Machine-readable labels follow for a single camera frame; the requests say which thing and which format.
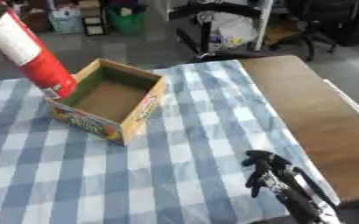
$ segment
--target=desk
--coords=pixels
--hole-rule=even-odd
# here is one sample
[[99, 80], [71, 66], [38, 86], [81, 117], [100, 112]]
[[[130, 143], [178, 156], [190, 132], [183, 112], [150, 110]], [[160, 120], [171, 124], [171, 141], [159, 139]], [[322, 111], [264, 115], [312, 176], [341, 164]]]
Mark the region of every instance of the desk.
[[341, 200], [359, 200], [359, 114], [294, 56], [242, 65]]

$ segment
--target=checkered tablecloth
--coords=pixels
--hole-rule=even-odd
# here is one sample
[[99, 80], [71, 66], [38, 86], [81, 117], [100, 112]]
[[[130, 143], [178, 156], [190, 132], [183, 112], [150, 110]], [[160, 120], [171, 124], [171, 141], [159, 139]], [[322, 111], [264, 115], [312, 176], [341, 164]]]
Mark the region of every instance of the checkered tablecloth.
[[244, 187], [249, 150], [304, 168], [338, 202], [237, 61], [154, 71], [166, 91], [128, 147], [52, 120], [28, 80], [0, 81], [0, 224], [250, 223], [282, 216]]

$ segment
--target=red canister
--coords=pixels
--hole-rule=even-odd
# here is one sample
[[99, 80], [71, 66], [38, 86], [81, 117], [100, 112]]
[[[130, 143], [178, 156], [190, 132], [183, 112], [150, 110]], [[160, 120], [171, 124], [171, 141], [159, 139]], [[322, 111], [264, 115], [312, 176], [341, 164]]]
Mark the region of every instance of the red canister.
[[58, 100], [74, 91], [75, 79], [12, 10], [0, 17], [0, 51], [20, 67], [46, 97]]

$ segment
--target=wooden table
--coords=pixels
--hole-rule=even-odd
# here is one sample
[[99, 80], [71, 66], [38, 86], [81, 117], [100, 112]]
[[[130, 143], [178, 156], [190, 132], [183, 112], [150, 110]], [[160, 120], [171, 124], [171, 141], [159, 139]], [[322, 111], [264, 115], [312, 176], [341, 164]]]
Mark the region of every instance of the wooden table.
[[341, 200], [359, 200], [359, 114], [297, 57], [241, 63]]

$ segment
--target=cardboard box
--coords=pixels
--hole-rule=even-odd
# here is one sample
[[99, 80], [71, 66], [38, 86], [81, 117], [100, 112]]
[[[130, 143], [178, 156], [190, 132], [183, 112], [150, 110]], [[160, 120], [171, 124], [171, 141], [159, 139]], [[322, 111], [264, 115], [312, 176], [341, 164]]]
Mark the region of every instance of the cardboard box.
[[162, 76], [105, 59], [85, 67], [76, 80], [67, 98], [46, 99], [53, 117], [120, 145], [130, 141], [165, 88]]

